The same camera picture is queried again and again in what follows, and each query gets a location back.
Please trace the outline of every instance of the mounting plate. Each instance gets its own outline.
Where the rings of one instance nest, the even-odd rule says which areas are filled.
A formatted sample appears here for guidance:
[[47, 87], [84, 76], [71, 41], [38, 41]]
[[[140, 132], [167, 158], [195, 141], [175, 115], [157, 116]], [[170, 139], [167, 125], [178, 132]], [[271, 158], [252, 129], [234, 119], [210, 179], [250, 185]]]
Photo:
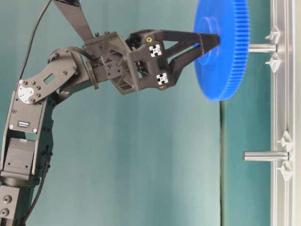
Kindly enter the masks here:
[[271, 0], [272, 44], [277, 44], [280, 60], [271, 75], [271, 150], [283, 151], [281, 139], [285, 131], [292, 139], [288, 166], [271, 163], [271, 226], [294, 226], [301, 223], [301, 103], [297, 92], [301, 86], [298, 60], [301, 52], [296, 42], [301, 19], [298, 0]]

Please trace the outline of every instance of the metal rod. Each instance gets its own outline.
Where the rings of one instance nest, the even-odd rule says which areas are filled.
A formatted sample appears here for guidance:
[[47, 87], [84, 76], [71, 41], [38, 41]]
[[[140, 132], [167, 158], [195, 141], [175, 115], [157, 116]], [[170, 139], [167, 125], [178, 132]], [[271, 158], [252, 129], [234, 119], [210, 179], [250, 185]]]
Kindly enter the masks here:
[[249, 53], [273, 53], [277, 51], [277, 46], [272, 44], [250, 44]]
[[287, 161], [288, 152], [244, 152], [244, 161]]

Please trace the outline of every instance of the black cable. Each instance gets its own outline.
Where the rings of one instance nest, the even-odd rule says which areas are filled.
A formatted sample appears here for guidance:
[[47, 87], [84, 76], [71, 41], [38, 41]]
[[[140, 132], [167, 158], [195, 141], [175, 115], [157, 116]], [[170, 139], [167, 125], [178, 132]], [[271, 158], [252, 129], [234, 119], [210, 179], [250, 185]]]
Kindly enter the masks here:
[[48, 64], [52, 61], [53, 58], [55, 58], [55, 55], [58, 54], [60, 51], [71, 51], [71, 52], [77, 52], [81, 55], [83, 55], [85, 58], [87, 58], [89, 61], [91, 61], [93, 64], [96, 65], [103, 65], [102, 62], [99, 62], [97, 59], [93, 59], [93, 57], [88, 54], [85, 50], [78, 48], [78, 47], [73, 47], [73, 46], [67, 46], [67, 47], [61, 47], [56, 49], [50, 56], [48, 57]]
[[43, 8], [42, 12], [39, 15], [38, 21], [36, 22], [36, 24], [35, 24], [35, 26], [33, 28], [33, 31], [32, 31], [32, 34], [31, 34], [31, 37], [30, 37], [30, 40], [29, 40], [28, 48], [27, 48], [27, 51], [26, 51], [25, 59], [24, 59], [24, 62], [23, 62], [23, 65], [22, 65], [22, 69], [21, 69], [21, 72], [20, 72], [19, 80], [22, 79], [25, 67], [27, 65], [27, 61], [28, 61], [28, 58], [29, 58], [30, 50], [32, 48], [33, 38], [34, 38], [34, 35], [35, 35], [36, 31], [37, 31], [38, 25], [39, 25], [39, 23], [40, 23], [43, 15], [44, 15], [45, 11], [47, 10], [48, 6], [50, 5], [51, 1], [52, 0], [49, 0], [48, 3], [46, 4], [46, 6]]
[[33, 208], [37, 204], [39, 196], [41, 195], [41, 192], [42, 192], [42, 189], [43, 189], [43, 185], [44, 185], [44, 182], [45, 182], [45, 177], [46, 177], [46, 174], [48, 172], [49, 166], [50, 166], [50, 158], [48, 158], [48, 160], [46, 161], [46, 164], [45, 164], [45, 167], [44, 167], [44, 170], [43, 170], [43, 175], [42, 175], [42, 178], [41, 178], [41, 182], [40, 182], [37, 194], [36, 194], [36, 196], [35, 196], [35, 198], [34, 198], [34, 200], [32, 202], [32, 205], [30, 206], [30, 208], [29, 208], [26, 216], [23, 219], [23, 225], [26, 225], [26, 221], [27, 221], [28, 217], [30, 216], [30, 214], [32, 213]]

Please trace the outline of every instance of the teal background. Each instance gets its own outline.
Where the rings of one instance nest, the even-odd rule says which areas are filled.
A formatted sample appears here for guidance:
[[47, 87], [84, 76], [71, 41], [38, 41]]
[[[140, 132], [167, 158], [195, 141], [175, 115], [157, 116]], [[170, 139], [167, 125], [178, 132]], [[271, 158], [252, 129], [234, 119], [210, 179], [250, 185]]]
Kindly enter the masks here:
[[[270, 1], [249, 0], [251, 43], [267, 43]], [[221, 104], [222, 225], [270, 225], [270, 163], [244, 162], [243, 151], [270, 150], [270, 54], [249, 54], [236, 95]]]
[[[45, 0], [0, 5], [0, 128]], [[93, 32], [192, 31], [197, 0], [84, 0]], [[51, 5], [25, 71], [82, 41]], [[220, 225], [219, 103], [201, 94], [193, 65], [176, 87], [122, 96], [109, 82], [55, 108], [54, 156], [29, 226]]]

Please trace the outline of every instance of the black robotic arm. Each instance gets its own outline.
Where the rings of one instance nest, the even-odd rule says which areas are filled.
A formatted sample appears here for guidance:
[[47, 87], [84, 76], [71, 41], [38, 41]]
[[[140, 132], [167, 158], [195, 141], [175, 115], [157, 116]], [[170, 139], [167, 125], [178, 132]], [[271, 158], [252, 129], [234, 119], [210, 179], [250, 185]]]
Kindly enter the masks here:
[[[82, 89], [97, 89], [106, 80], [121, 94], [146, 88], [165, 90], [177, 83], [186, 65], [219, 45], [216, 34], [166, 30], [134, 32], [127, 40], [116, 32], [94, 36], [78, 1], [53, 2], [83, 39], [84, 46], [57, 49], [41, 73], [19, 80], [16, 85], [2, 143], [0, 226], [25, 225], [40, 195], [50, 167], [51, 114], [57, 104]], [[165, 49], [166, 40], [176, 44]], [[38, 194], [33, 200], [37, 185]]]

